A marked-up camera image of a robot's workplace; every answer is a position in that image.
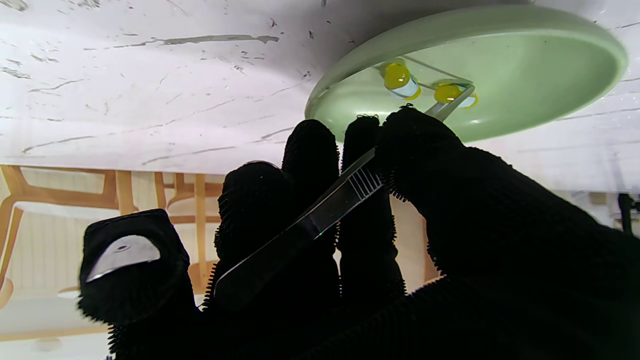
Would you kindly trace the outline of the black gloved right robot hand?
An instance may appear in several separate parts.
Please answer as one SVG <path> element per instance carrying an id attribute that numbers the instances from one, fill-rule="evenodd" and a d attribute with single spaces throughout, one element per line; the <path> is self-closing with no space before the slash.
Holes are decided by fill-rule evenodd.
<path id="1" fill-rule="evenodd" d="M 368 150 L 384 187 L 247 306 L 213 296 Z M 639 240 L 464 145 L 405 105 L 359 116 L 343 155 L 320 121 L 281 167 L 249 162 L 218 198 L 218 262 L 199 309 L 163 209 L 87 227 L 78 310 L 117 360 L 637 360 Z"/>

